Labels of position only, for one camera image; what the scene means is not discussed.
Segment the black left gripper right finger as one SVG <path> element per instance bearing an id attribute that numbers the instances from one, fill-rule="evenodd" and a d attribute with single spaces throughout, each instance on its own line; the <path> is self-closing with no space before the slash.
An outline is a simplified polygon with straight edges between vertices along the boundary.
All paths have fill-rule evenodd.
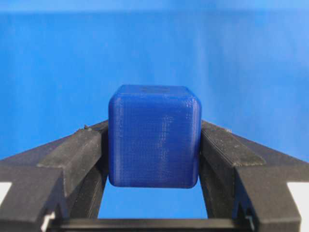
<path id="1" fill-rule="evenodd" d="M 201 124 L 199 178 L 209 218 L 247 219 L 254 232 L 309 229 L 309 164 Z"/>

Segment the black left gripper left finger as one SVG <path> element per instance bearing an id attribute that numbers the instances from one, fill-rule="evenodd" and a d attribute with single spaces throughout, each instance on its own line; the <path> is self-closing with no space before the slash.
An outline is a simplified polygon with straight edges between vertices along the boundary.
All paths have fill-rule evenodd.
<path id="1" fill-rule="evenodd" d="M 0 229 L 44 232 L 55 218 L 97 218 L 108 174 L 108 121 L 0 162 Z"/>

